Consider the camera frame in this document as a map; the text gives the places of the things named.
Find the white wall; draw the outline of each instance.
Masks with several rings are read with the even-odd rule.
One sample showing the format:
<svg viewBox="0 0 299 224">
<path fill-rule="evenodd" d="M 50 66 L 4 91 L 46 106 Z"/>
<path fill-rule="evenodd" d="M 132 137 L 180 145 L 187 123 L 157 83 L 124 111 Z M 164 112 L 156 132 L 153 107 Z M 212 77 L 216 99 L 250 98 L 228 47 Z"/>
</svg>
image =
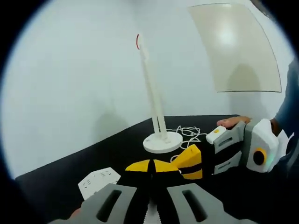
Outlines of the white wall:
<svg viewBox="0 0 299 224">
<path fill-rule="evenodd" d="M 54 0 L 32 18 L 2 90 L 13 177 L 149 117 L 136 34 L 126 0 Z"/>
<path fill-rule="evenodd" d="M 293 54 L 279 28 L 249 0 L 132 1 L 135 20 L 156 65 L 166 115 L 242 114 L 272 118 L 276 114 L 285 96 Z M 215 91 L 208 55 L 187 10 L 211 3 L 241 3 L 257 18 L 274 51 L 282 93 Z"/>
</svg>

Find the sleeve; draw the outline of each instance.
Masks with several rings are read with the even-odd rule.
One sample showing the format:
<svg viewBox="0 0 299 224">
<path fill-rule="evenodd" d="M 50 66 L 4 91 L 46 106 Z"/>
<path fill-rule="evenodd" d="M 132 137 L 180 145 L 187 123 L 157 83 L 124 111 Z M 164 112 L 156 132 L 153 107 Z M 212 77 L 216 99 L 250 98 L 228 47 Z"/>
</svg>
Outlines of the sleeve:
<svg viewBox="0 0 299 224">
<path fill-rule="evenodd" d="M 278 122 L 278 125 L 285 131 L 288 137 L 295 132 L 299 125 L 298 75 L 298 65 L 294 60 L 289 65 L 284 102 L 275 116 L 275 120 Z"/>
</svg>

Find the white cable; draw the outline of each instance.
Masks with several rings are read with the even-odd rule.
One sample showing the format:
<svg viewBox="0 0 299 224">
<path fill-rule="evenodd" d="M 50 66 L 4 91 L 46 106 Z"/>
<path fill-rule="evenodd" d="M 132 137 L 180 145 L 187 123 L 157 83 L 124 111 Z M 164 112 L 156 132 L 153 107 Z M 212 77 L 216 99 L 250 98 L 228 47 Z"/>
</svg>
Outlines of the white cable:
<svg viewBox="0 0 299 224">
<path fill-rule="evenodd" d="M 181 132 L 181 135 L 183 136 L 187 136 L 187 137 L 191 137 L 189 140 L 187 141 L 183 141 L 182 144 L 181 144 L 181 149 L 185 150 L 189 147 L 189 144 L 190 142 L 201 142 L 199 139 L 198 139 L 198 136 L 200 135 L 207 135 L 207 133 L 200 133 L 200 128 L 198 127 L 182 127 L 181 125 L 178 126 L 177 129 L 167 129 L 167 131 L 173 131 L 173 132 Z M 170 159 L 170 162 L 172 162 L 172 160 L 174 158 L 176 158 L 178 155 L 174 155 L 171 159 Z"/>
</svg>

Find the black table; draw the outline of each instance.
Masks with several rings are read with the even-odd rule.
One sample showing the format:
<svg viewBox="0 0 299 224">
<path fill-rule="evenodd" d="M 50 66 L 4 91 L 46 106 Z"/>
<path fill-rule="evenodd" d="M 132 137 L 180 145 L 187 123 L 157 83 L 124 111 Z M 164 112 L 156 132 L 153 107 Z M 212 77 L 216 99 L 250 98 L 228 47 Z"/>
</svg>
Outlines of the black table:
<svg viewBox="0 0 299 224">
<path fill-rule="evenodd" d="M 170 129 L 176 129 L 179 125 L 196 126 L 202 133 L 208 133 L 216 127 L 218 120 L 232 116 L 165 117 L 165 121 Z M 21 175 L 16 181 L 27 200 L 47 222 L 57 218 L 67 219 L 83 202 L 78 183 L 90 172 L 111 167 L 121 175 L 134 162 L 154 158 L 169 162 L 173 155 L 182 152 L 182 149 L 167 154 L 145 151 L 142 142 L 151 133 L 153 125 L 148 119 L 77 153 Z M 263 203 L 272 204 L 274 200 L 271 195 L 275 194 L 271 187 L 275 184 L 272 175 L 237 167 L 196 183 L 220 199 L 225 210 L 236 218 L 267 222 L 267 214 L 271 210 L 270 207 L 264 210 Z"/>
</svg>

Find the lamp base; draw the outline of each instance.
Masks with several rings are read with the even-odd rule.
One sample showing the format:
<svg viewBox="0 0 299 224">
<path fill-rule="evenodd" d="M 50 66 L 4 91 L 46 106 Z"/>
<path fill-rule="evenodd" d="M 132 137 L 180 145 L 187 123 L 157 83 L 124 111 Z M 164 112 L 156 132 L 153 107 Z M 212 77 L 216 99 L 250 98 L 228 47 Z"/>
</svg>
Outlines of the lamp base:
<svg viewBox="0 0 299 224">
<path fill-rule="evenodd" d="M 167 139 L 163 140 L 156 134 L 151 134 L 143 141 L 143 147 L 150 153 L 169 153 L 178 149 L 183 142 L 183 137 L 176 132 L 167 132 Z"/>
</svg>

